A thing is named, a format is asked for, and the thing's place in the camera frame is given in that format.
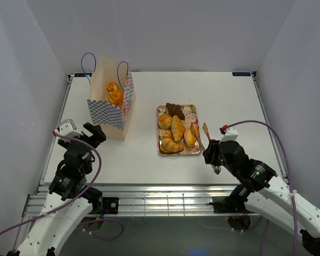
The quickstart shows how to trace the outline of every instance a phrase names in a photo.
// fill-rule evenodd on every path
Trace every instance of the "white table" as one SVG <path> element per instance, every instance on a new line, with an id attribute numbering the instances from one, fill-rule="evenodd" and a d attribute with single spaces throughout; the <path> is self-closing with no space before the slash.
<path id="1" fill-rule="evenodd" d="M 219 127 L 246 119 L 265 121 L 252 77 L 218 72 L 133 72 L 136 103 L 125 141 L 108 138 L 98 147 L 102 170 L 95 184 L 120 185 L 231 185 L 239 182 L 225 169 L 216 175 L 199 156 L 160 156 L 157 152 L 157 106 L 167 102 L 194 104 L 199 123 L 220 139 Z M 71 118 L 78 129 L 92 122 L 86 98 L 89 82 L 75 77 L 61 120 Z M 237 141 L 250 158 L 261 160 L 280 175 L 279 163 L 268 130 L 258 124 L 237 127 Z M 201 128 L 202 142 L 208 141 Z M 65 149 L 54 143 L 44 182 L 51 183 Z M 98 167 L 93 164 L 92 179 Z"/>

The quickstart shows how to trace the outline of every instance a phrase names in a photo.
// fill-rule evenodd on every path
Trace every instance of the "floral tray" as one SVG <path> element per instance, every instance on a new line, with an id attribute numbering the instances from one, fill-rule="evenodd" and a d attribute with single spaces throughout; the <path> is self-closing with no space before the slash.
<path id="1" fill-rule="evenodd" d="M 190 129 L 191 123 L 194 123 L 198 126 L 199 130 L 199 123 L 198 123 L 198 116 L 197 116 L 197 109 L 194 105 L 181 105 L 181 109 L 183 114 L 185 115 L 185 120 L 182 120 L 186 130 Z M 160 115 L 162 114 L 168 114 L 166 106 L 158 106 L 156 109 L 156 126 L 157 126 L 157 140 L 158 140 L 158 153 L 162 156 L 178 156 L 178 155 L 198 155 L 202 151 L 200 149 L 200 146 L 198 142 L 196 141 L 194 147 L 188 147 L 185 143 L 184 138 L 181 139 L 179 143 L 182 143 L 183 145 L 183 151 L 173 154 L 162 154 L 161 153 L 161 137 L 165 133 L 166 130 L 161 129 L 158 124 L 157 120 Z"/>

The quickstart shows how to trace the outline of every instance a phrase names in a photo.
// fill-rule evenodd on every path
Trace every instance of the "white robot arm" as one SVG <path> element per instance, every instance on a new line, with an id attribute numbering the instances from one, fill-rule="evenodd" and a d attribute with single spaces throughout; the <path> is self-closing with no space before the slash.
<path id="1" fill-rule="evenodd" d="M 54 130 L 68 138 L 78 138 L 96 148 L 106 140 L 100 126 L 89 123 L 83 125 L 93 135 L 88 137 L 76 130 L 72 120 L 67 119 Z M 92 171 L 94 161 L 89 147 L 80 142 L 61 139 L 58 144 L 67 149 L 64 160 L 58 165 L 55 177 L 50 184 L 49 193 L 40 215 L 31 231 L 17 250 L 7 255 L 19 256 L 54 256 L 59 255 L 65 241 L 78 226 L 80 221 L 90 212 L 97 212 L 102 208 L 102 192 L 95 188 L 88 188 L 81 197 L 56 212 L 53 209 L 63 206 L 84 190 L 85 175 Z"/>
<path id="2" fill-rule="evenodd" d="M 314 256 L 320 255 L 320 209 L 301 195 L 292 195 L 289 186 L 265 163 L 249 159 L 244 149 L 235 141 L 237 131 L 221 128 L 220 141 L 210 140 L 203 152 L 206 164 L 220 169 L 224 166 L 239 181 L 235 190 L 221 203 L 211 203 L 215 212 L 258 213 L 294 234 L 294 195 L 298 217 L 298 231 L 305 249 Z"/>

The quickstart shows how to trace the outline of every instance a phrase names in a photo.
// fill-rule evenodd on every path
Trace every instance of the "bread roll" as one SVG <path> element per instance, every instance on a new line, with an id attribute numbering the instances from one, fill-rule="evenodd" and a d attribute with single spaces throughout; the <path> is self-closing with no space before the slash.
<path id="1" fill-rule="evenodd" d="M 158 125 L 161 129 L 168 130 L 171 128 L 172 117 L 168 114 L 160 115 L 158 118 Z"/>
<path id="2" fill-rule="evenodd" d="M 174 137 L 174 141 L 178 142 L 181 140 L 183 133 L 185 132 L 185 126 L 178 116 L 173 116 L 171 129 Z"/>
<path id="3" fill-rule="evenodd" d="M 174 153 L 183 150 L 182 144 L 175 143 L 171 138 L 171 134 L 171 131 L 166 131 L 164 135 L 162 135 L 161 142 L 164 149 Z"/>
<path id="4" fill-rule="evenodd" d="M 193 125 L 194 130 L 196 131 L 196 134 L 198 135 L 198 126 L 196 124 Z M 194 137 L 194 135 L 191 133 L 190 129 L 187 129 L 186 132 L 183 135 L 185 142 L 187 144 L 188 147 L 194 147 L 195 143 L 196 143 L 196 138 Z"/>

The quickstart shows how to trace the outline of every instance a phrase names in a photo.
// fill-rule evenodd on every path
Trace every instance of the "checkered paper bag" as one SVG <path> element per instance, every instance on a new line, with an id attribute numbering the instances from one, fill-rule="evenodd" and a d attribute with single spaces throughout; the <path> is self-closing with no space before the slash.
<path id="1" fill-rule="evenodd" d="M 135 92 L 129 63 L 101 57 L 92 74 L 90 92 L 87 99 L 94 125 L 100 124 L 109 138 L 125 140 L 135 104 Z M 122 108 L 108 102 L 110 94 L 107 85 L 114 82 L 123 90 Z"/>

